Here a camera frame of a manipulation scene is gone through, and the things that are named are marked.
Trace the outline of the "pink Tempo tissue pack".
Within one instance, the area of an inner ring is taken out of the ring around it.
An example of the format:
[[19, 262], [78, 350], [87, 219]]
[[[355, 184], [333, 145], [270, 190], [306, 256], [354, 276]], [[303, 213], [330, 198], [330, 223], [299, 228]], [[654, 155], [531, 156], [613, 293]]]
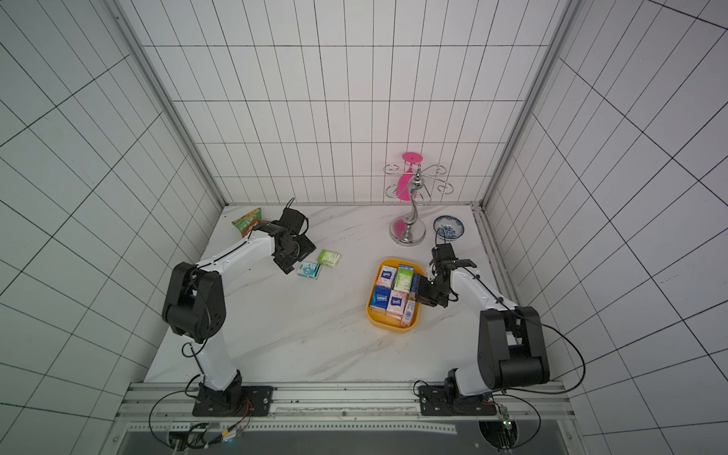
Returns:
[[376, 286], [392, 289], [392, 286], [394, 285], [394, 281], [396, 278], [398, 269], [396, 267], [390, 267], [389, 265], [383, 265], [379, 269], [379, 273], [377, 275], [377, 281], [375, 282]]
[[387, 315], [392, 318], [401, 319], [404, 307], [409, 299], [409, 296], [405, 292], [392, 290], [390, 303], [387, 309]]
[[410, 327], [413, 323], [413, 316], [414, 311], [416, 309], [416, 302], [414, 300], [409, 300], [406, 303], [406, 306], [404, 307], [404, 312], [402, 315], [402, 318], [400, 320], [402, 327]]

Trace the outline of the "dark blue Tempo tissue pack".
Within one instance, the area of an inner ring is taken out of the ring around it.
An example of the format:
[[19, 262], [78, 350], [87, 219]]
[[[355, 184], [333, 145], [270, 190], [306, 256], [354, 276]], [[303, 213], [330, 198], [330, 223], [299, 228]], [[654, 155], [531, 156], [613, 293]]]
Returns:
[[391, 299], [391, 293], [392, 290], [386, 286], [375, 286], [370, 301], [370, 309], [373, 312], [386, 314]]

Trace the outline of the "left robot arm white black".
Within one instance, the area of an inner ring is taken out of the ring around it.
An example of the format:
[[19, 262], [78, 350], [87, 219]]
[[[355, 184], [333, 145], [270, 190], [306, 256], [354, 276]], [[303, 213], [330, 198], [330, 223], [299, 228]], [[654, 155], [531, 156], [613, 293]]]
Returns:
[[272, 388], [245, 386], [229, 355], [223, 334], [225, 284], [263, 260], [272, 260], [283, 273], [292, 272], [316, 250], [306, 236], [308, 226], [303, 213], [285, 207], [279, 219], [257, 225], [232, 246], [196, 264], [174, 267], [162, 318], [173, 333], [188, 340], [201, 373], [193, 416], [268, 415]]

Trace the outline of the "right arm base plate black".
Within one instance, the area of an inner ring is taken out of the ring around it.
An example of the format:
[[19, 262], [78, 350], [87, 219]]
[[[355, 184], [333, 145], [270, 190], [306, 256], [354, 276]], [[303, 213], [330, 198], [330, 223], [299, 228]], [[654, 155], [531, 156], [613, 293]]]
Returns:
[[414, 392], [419, 400], [420, 413], [428, 417], [495, 416], [497, 408], [487, 404], [479, 396], [462, 396], [455, 389], [444, 385], [418, 383]]

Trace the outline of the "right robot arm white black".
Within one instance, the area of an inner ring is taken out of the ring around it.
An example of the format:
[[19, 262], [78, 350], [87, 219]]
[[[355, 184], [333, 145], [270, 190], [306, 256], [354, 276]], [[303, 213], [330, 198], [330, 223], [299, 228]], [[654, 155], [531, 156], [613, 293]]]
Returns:
[[442, 386], [420, 389], [424, 415], [493, 415], [495, 392], [546, 384], [551, 372], [540, 314], [519, 306], [485, 283], [470, 259], [450, 244], [435, 246], [430, 276], [420, 278], [417, 303], [446, 308], [467, 303], [478, 317], [475, 360], [450, 370]]

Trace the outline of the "green tissue pack top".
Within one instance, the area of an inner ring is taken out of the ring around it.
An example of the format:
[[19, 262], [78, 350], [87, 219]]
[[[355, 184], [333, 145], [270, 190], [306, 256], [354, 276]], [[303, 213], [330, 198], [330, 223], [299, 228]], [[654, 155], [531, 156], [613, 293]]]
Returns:
[[317, 263], [324, 267], [336, 267], [339, 264], [341, 255], [337, 252], [324, 249], [317, 258]]

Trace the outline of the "green tissue pack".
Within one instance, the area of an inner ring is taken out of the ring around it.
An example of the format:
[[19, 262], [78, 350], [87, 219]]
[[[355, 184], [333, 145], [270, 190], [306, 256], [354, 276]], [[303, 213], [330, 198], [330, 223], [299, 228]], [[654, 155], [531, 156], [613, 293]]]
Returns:
[[317, 258], [317, 263], [324, 267], [336, 267], [339, 264], [341, 255], [337, 252], [324, 249]]
[[398, 265], [392, 289], [400, 292], [410, 293], [414, 275], [414, 268], [410, 265]]

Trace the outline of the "teal cartoon tissue pack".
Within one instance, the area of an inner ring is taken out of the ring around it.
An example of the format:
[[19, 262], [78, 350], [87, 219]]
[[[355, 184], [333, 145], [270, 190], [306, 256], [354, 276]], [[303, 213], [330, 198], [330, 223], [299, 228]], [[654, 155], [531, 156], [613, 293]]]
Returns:
[[301, 262], [298, 268], [298, 275], [307, 279], [316, 280], [320, 276], [322, 265], [316, 262]]

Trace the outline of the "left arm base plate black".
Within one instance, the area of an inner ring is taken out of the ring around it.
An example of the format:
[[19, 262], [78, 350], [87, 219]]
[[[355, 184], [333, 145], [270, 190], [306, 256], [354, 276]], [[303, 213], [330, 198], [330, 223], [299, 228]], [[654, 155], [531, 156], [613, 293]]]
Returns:
[[269, 414], [274, 388], [271, 386], [235, 386], [228, 391], [214, 391], [202, 386], [193, 407], [194, 417], [265, 417]]

